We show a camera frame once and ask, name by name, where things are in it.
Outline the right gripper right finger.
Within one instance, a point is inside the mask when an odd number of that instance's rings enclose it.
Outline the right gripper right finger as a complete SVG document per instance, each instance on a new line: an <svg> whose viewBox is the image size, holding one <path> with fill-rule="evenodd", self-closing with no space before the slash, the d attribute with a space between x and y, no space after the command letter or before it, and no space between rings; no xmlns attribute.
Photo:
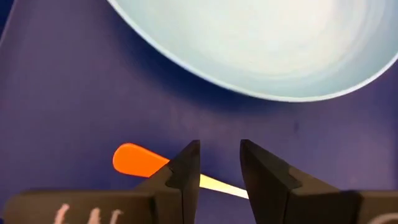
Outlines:
<svg viewBox="0 0 398 224"><path fill-rule="evenodd" d="M256 143L240 143L241 170L256 223L355 223L361 197L305 173Z"/></svg>

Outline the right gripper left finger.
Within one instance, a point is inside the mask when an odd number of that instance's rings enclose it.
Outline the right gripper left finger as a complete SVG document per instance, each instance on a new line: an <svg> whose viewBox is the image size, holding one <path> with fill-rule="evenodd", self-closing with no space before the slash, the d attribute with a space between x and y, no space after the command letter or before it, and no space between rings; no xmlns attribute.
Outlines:
<svg viewBox="0 0 398 224"><path fill-rule="evenodd" d="M194 224L200 189L200 142L185 148L135 190L150 194L155 223Z"/></svg>

